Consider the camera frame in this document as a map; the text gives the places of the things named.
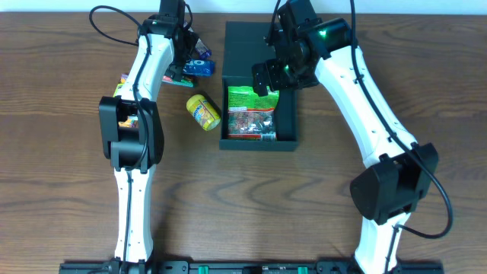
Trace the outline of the dark green box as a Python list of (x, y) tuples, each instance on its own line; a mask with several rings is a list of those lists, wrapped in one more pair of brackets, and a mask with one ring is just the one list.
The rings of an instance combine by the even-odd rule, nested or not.
[(224, 61), (222, 69), (223, 101), (221, 107), (221, 150), (238, 151), (294, 151), (298, 147), (297, 93), (283, 91), (279, 95), (274, 114), (275, 141), (250, 141), (228, 138), (228, 88), (251, 86), (251, 68), (257, 63), (273, 59), (273, 49), (264, 36), (269, 24), (263, 22), (228, 21), (225, 25)]

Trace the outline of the blue Oreo cookie pack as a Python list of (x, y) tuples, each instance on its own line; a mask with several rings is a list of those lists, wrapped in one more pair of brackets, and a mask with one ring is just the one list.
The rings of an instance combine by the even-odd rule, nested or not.
[(210, 77), (215, 72), (215, 63), (212, 60), (191, 59), (183, 67), (185, 75), (197, 77)]

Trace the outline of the green gummy candy bag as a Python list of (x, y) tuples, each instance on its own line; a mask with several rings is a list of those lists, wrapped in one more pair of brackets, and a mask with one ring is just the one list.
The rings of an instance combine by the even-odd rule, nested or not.
[(274, 112), (279, 91), (270, 91), (260, 97), (249, 86), (228, 88), (228, 138), (274, 142), (277, 133)]

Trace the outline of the yellow Pretz snack box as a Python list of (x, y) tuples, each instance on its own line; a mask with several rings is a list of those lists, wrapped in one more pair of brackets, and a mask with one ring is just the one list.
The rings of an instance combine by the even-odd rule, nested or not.
[[(119, 95), (119, 91), (123, 87), (123, 85), (126, 83), (126, 79), (128, 78), (127, 74), (121, 74), (120, 80), (116, 86), (116, 89), (113, 93), (113, 97), (116, 97)], [(138, 119), (135, 116), (129, 116), (125, 121), (123, 122), (118, 122), (119, 126), (124, 127), (124, 128), (138, 128)]]

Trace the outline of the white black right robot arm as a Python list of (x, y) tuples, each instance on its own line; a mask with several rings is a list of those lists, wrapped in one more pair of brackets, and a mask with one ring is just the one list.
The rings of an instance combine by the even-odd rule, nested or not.
[(406, 222), (425, 197), (438, 165), (432, 144), (420, 145), (393, 114), (365, 64), (353, 23), (324, 21), (307, 6), (274, 12), (266, 44), (275, 57), (252, 68), (259, 96), (322, 85), (336, 102), (361, 152), (364, 171), (350, 185), (362, 217), (350, 260), (326, 260), (319, 273), (440, 273), (436, 262), (397, 256)]

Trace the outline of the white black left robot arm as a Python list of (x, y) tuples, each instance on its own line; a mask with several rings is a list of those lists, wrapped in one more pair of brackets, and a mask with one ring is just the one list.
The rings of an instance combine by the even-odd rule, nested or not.
[(157, 107), (167, 70), (183, 65), (197, 36), (179, 19), (152, 15), (138, 26), (138, 52), (125, 84), (99, 103), (103, 153), (114, 169), (119, 232), (103, 273), (145, 273), (153, 251), (151, 185), (164, 151)]

